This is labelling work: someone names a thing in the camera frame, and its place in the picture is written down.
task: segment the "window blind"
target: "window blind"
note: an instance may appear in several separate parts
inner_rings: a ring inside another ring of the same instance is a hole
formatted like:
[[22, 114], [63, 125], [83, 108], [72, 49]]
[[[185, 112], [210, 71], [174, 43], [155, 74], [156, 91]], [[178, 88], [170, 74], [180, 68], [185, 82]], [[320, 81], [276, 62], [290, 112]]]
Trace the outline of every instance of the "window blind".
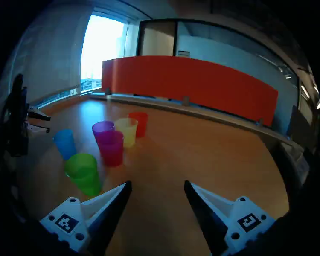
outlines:
[[79, 87], [81, 51], [93, 7], [60, 5], [45, 10], [28, 27], [17, 49], [11, 83], [22, 73], [27, 101]]

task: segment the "green cup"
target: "green cup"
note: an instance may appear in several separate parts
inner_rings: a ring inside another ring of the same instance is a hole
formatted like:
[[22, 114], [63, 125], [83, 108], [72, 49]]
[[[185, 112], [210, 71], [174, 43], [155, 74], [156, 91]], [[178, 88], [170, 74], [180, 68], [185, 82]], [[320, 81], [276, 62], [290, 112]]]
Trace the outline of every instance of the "green cup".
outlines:
[[75, 154], [65, 163], [65, 173], [88, 196], [101, 192], [96, 158], [90, 154]]

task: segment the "yellow cup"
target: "yellow cup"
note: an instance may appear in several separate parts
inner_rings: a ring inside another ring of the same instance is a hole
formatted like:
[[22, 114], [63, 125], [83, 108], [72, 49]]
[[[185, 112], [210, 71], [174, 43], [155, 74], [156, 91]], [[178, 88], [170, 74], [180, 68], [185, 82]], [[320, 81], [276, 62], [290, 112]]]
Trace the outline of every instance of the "yellow cup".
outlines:
[[130, 148], [135, 144], [137, 120], [134, 118], [120, 118], [114, 122], [115, 129], [123, 133], [123, 146]]

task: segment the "red cup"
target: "red cup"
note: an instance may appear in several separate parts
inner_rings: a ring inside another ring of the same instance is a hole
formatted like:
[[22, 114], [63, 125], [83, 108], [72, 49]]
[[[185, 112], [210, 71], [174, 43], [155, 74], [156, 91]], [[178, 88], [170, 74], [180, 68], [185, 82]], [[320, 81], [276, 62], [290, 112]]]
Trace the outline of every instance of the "red cup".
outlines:
[[145, 136], [148, 122], [148, 114], [145, 112], [132, 112], [128, 114], [128, 117], [137, 120], [136, 137]]
[[103, 131], [96, 142], [106, 166], [119, 166], [123, 162], [123, 134], [120, 131]]

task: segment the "blue cup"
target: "blue cup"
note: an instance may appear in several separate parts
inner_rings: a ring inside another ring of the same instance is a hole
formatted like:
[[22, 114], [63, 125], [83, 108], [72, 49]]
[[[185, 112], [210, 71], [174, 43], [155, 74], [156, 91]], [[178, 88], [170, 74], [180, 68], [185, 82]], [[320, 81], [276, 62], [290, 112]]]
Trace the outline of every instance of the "blue cup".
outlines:
[[53, 137], [53, 141], [64, 160], [68, 160], [77, 153], [75, 143], [73, 141], [72, 130], [66, 129], [59, 131]]

